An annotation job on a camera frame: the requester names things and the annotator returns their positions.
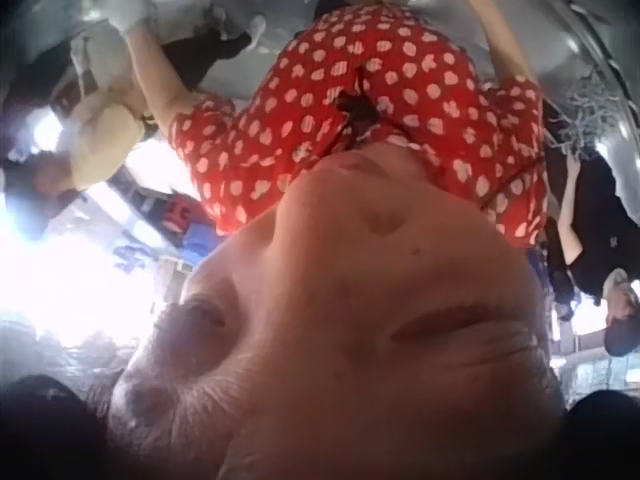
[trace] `red fabric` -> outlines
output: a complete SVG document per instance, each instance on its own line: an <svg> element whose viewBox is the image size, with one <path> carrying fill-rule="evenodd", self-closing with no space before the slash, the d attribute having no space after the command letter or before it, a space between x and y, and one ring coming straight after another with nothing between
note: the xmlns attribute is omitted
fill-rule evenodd
<svg viewBox="0 0 640 480"><path fill-rule="evenodd" d="M542 154L539 88L510 78L482 92L466 53L411 12L384 6L322 18L289 44L244 112L210 95L176 118L170 142L220 233L277 203L329 148L345 148L347 115L335 101L361 93L360 83L384 121L359 145L415 150L440 188L478 206L493 198L486 213L498 230L516 246L534 243L546 221L544 163L518 174Z"/></svg>

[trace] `red object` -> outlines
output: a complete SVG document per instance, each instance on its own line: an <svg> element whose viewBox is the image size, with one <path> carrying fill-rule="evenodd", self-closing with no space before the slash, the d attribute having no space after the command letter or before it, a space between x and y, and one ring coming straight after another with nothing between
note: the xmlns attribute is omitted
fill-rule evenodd
<svg viewBox="0 0 640 480"><path fill-rule="evenodd" d="M348 116L336 104L341 92L361 95L360 85L383 119L356 146L413 149L438 187L487 207L514 245L534 243L547 195L544 162L529 168L541 155L539 87L516 77L482 92L465 52L391 6L323 17L289 44L241 115L210 95L177 116L170 142L219 233L250 222L303 170L348 148Z"/></svg>
<svg viewBox="0 0 640 480"><path fill-rule="evenodd" d="M172 196L162 225L184 236L191 226L191 200L181 195Z"/></svg>

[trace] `hand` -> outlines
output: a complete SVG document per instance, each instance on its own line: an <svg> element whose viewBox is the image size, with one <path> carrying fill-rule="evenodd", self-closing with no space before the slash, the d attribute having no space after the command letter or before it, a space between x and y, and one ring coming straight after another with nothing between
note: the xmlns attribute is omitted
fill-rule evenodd
<svg viewBox="0 0 640 480"><path fill-rule="evenodd" d="M123 36L151 16L150 0L104 0L102 13Z"/></svg>
<svg viewBox="0 0 640 480"><path fill-rule="evenodd" d="M580 170L582 169L582 162L576 157L574 157L571 153L567 155L567 174L569 178L576 179L578 175L580 175Z"/></svg>

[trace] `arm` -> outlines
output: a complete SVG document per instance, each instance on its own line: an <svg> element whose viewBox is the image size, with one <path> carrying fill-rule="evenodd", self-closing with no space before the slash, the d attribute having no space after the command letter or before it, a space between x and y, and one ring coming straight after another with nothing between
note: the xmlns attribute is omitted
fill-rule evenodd
<svg viewBox="0 0 640 480"><path fill-rule="evenodd" d="M513 31L492 0L467 0L484 29L491 60L500 79L521 75L537 83L533 69Z"/></svg>
<svg viewBox="0 0 640 480"><path fill-rule="evenodd" d="M166 136L177 114L191 112L193 97L142 23L129 30L125 40L149 110Z"/></svg>
<svg viewBox="0 0 640 480"><path fill-rule="evenodd" d="M580 161L572 155L567 156L567 185L564 190L562 206L560 207L560 218L558 219L558 233L562 252L567 265L576 261L583 251L582 243L573 230L573 216L576 203L576 185L580 175Z"/></svg>

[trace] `wrinkled skin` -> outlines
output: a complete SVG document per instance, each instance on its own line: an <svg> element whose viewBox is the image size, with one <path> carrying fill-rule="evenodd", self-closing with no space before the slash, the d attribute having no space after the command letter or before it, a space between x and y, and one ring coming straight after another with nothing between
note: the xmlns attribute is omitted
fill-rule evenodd
<svg viewBox="0 0 640 480"><path fill-rule="evenodd" d="M544 444L563 405L536 281L424 176L383 145L302 176L194 272L114 438L176 478L497 478Z"/></svg>

